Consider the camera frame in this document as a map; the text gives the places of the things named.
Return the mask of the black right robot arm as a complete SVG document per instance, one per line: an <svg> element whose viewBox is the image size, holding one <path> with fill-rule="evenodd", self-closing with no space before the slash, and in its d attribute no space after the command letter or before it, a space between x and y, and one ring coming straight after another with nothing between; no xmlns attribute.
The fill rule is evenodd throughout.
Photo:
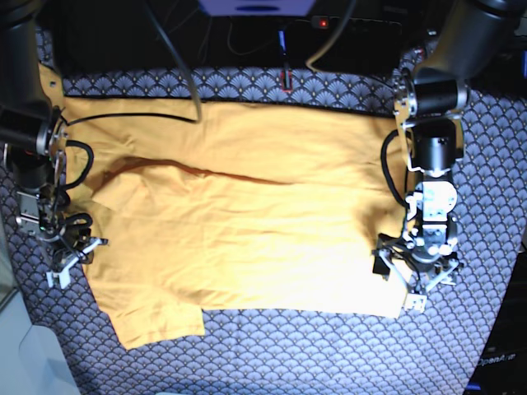
<svg viewBox="0 0 527 395"><path fill-rule="evenodd" d="M19 203L16 223L46 258L49 287L64 289L76 264L89 264L107 239L91 234L87 213L68 215L68 190L82 184L94 163L84 142L71 140L67 121L44 93L35 36L38 1L1 3L1 140Z"/></svg>

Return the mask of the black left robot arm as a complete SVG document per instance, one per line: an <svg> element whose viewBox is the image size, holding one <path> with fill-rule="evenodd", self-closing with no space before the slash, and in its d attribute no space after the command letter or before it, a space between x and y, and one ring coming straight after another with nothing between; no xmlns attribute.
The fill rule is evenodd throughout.
<svg viewBox="0 0 527 395"><path fill-rule="evenodd" d="M394 87L396 128L383 141L381 169L403 207L398 236L381 234L374 272L396 275L413 303L452 280L460 261L458 193L453 169L464 156L460 112L469 102L469 79L488 64L526 11L524 1L457 1L435 50Z"/></svg>

